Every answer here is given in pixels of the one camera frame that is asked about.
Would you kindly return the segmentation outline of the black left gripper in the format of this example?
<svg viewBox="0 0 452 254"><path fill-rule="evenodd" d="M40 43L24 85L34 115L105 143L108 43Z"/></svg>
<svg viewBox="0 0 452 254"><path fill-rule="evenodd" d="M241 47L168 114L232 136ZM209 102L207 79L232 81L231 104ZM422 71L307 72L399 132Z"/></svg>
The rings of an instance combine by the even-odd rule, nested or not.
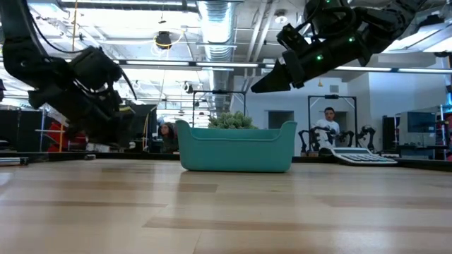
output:
<svg viewBox="0 0 452 254"><path fill-rule="evenodd" d="M121 106L122 99L113 83L94 92L77 83L67 88L49 85L30 90L28 100L34 108L48 104L75 122L66 129L67 138L83 135L89 143L112 147L128 147L132 139L134 110Z"/></svg>

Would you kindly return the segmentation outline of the black cabinet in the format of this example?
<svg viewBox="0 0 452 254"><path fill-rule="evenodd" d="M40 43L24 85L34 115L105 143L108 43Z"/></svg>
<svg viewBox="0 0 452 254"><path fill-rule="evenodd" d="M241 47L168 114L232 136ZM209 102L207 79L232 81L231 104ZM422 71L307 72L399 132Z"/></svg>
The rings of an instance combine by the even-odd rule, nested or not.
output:
<svg viewBox="0 0 452 254"><path fill-rule="evenodd" d="M398 145L398 125L400 123L399 116L383 116L382 117L382 149L394 150Z"/></svg>
<svg viewBox="0 0 452 254"><path fill-rule="evenodd" d="M42 113L0 110L0 138L7 139L17 152L39 152Z"/></svg>

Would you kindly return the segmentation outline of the white desk calculator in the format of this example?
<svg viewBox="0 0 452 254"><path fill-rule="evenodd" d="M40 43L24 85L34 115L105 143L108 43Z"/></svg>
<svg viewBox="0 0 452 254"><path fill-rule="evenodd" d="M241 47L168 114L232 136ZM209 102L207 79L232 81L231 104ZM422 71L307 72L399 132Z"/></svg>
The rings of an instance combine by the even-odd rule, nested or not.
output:
<svg viewBox="0 0 452 254"><path fill-rule="evenodd" d="M367 148L359 147L337 147L331 149L332 155L342 162L351 165L394 165L398 162L394 159L385 158L371 153Z"/></svg>

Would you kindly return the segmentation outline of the person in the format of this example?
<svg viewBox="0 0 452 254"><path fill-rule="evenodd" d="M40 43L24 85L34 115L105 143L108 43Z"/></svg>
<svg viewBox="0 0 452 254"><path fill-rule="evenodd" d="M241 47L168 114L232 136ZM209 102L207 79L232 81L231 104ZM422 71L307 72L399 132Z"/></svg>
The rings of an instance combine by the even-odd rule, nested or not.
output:
<svg viewBox="0 0 452 254"><path fill-rule="evenodd" d="M177 134L172 123L164 123L158 128L158 134L162 138L162 153L179 151Z"/></svg>
<svg viewBox="0 0 452 254"><path fill-rule="evenodd" d="M319 135L316 139L320 148L335 147L336 135L339 134L340 127L334 118L334 108L327 107L324 109L324 118L313 125L315 133Z"/></svg>

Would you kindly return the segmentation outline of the red furniture piece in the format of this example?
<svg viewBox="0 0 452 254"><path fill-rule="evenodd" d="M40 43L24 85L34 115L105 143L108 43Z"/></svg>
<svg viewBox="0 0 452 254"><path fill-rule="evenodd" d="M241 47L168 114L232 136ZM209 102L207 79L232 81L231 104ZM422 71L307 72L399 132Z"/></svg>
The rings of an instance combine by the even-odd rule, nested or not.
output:
<svg viewBox="0 0 452 254"><path fill-rule="evenodd" d="M52 122L45 133L49 141L48 152L70 152L84 151L87 141L83 131L77 133L67 133L67 127L60 123Z"/></svg>

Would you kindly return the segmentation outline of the black ceiling device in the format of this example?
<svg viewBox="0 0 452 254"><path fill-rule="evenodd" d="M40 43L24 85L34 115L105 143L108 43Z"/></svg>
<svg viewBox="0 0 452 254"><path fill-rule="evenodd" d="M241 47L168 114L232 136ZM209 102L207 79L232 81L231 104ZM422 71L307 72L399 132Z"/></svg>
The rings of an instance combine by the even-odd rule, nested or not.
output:
<svg viewBox="0 0 452 254"><path fill-rule="evenodd" d="M162 50L168 50L172 47L172 41L169 31L159 31L155 37L155 45Z"/></svg>

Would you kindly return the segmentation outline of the bright ceiling light panel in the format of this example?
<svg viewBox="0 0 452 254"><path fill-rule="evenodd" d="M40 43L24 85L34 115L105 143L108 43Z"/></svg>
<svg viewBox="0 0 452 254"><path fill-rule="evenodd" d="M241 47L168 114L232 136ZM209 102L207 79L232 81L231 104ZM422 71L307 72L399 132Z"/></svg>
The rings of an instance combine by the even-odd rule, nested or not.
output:
<svg viewBox="0 0 452 254"><path fill-rule="evenodd" d="M382 54L390 54L391 52L398 52L404 49L405 43L403 42L403 40L395 40L382 51Z"/></svg>

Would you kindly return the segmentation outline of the black gantry frame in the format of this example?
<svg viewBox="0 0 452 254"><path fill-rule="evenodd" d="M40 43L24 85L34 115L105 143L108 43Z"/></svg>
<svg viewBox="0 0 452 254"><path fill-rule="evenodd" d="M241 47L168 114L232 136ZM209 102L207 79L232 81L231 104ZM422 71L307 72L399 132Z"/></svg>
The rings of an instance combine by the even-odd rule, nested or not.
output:
<svg viewBox="0 0 452 254"><path fill-rule="evenodd" d="M196 98L196 94L198 92L203 93L203 96L207 95L207 94L213 94L213 95L234 95L234 94L241 94L242 98L243 98L243 114L246 116L247 114L247 107L246 107L246 92L244 91L233 91L233 90L194 90L192 95L192 122L191 122L191 127L194 128L195 125L195 103L199 100L202 100L201 97L199 97L198 99Z"/></svg>
<svg viewBox="0 0 452 254"><path fill-rule="evenodd" d="M311 124L311 108L321 99L343 99L345 102L347 102L354 110L354 120L355 120L355 129L353 130L354 133L358 131L357 127L357 98L353 96L340 96L340 95L309 95L308 96L308 124L310 129L313 128L313 125Z"/></svg>

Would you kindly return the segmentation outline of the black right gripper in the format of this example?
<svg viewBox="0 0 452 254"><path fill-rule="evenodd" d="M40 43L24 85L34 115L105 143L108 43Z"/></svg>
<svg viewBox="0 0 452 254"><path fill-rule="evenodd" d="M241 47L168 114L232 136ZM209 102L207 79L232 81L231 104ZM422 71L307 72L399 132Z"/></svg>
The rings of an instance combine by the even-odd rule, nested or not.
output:
<svg viewBox="0 0 452 254"><path fill-rule="evenodd" d="M359 35L345 35L319 43L302 44L282 55L284 64L276 63L273 70L251 86L260 93L284 92L304 87L304 83L350 61L362 66L369 61L369 48Z"/></svg>

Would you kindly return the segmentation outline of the black computer monitor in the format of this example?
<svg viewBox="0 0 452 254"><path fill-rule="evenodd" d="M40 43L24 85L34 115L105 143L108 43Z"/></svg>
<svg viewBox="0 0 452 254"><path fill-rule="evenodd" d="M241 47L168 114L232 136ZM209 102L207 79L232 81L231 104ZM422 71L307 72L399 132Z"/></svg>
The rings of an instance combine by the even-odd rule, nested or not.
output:
<svg viewBox="0 0 452 254"><path fill-rule="evenodd" d="M135 111L132 123L133 141L138 141L142 138L150 140L157 129L157 105L133 105L131 108Z"/></svg>

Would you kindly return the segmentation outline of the white sheet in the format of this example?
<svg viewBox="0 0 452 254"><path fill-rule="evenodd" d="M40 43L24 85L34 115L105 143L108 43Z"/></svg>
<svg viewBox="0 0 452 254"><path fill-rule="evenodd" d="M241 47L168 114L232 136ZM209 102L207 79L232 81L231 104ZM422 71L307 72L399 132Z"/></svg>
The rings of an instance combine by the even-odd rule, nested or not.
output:
<svg viewBox="0 0 452 254"><path fill-rule="evenodd" d="M45 121L46 120L56 121L57 123L60 123L65 127L69 126L69 120L53 107L49 106L48 104L44 104L42 106L42 109L43 109L43 119Z"/></svg>

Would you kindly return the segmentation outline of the grey metal rack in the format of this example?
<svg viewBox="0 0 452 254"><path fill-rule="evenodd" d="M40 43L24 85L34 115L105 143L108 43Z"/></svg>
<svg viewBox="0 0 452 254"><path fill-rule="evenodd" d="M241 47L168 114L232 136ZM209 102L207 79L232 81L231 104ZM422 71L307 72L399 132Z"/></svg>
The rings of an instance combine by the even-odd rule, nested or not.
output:
<svg viewBox="0 0 452 254"><path fill-rule="evenodd" d="M44 137L44 127L45 127L45 119L47 117L47 108L46 108L46 104L44 104L41 107L41 122L40 122L40 127L38 129L35 130L35 132L37 132L39 134L40 137L40 144L39 144L39 151L42 151L42 145L43 145L43 137Z"/></svg>

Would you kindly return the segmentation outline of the long LED light bar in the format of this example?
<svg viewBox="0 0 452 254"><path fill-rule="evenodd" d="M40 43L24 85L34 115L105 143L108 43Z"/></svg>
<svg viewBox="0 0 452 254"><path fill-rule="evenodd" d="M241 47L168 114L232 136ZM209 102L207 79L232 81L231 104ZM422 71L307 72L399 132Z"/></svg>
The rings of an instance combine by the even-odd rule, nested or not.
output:
<svg viewBox="0 0 452 254"><path fill-rule="evenodd" d="M157 61L157 60L112 60L106 67L100 63L90 63L95 69L148 68L148 69L187 69L200 71L208 69L214 71L231 71L232 69L263 69L270 70L274 63L241 63L241 62L211 62L211 61ZM411 68L411 67L373 67L373 66L339 66L331 69L336 72L363 72L363 73L403 73L403 74L432 74L452 75L452 68Z"/></svg>

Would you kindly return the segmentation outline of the teal plastic bin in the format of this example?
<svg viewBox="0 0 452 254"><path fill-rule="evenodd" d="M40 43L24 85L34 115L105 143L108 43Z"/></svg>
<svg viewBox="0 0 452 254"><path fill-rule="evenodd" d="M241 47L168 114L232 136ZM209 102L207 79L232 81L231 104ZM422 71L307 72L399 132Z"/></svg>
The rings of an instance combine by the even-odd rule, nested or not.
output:
<svg viewBox="0 0 452 254"><path fill-rule="evenodd" d="M297 122L279 129L192 128L176 121L179 156L188 171L284 173L295 154Z"/></svg>

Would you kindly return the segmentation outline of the silver ventilation duct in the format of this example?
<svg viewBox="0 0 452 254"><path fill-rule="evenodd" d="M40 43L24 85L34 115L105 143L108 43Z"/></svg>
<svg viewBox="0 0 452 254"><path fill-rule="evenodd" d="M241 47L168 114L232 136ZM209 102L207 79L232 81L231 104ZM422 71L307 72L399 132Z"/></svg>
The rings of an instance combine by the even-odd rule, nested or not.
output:
<svg viewBox="0 0 452 254"><path fill-rule="evenodd" d="M233 37L235 4L226 1L197 1L201 15L201 32L206 61L230 62L233 48L230 46ZM212 70L210 90L232 90L230 72ZM216 113L229 110L230 95L212 95L212 106Z"/></svg>

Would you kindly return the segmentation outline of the green artificial succulent plant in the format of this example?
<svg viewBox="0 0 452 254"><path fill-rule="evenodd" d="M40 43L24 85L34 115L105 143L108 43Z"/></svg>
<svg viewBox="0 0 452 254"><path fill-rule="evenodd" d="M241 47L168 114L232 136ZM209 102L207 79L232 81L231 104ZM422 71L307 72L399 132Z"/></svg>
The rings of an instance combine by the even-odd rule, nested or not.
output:
<svg viewBox="0 0 452 254"><path fill-rule="evenodd" d="M245 116L242 112L221 113L217 117L210 117L208 128L216 129L256 129L252 123L252 118Z"/></svg>

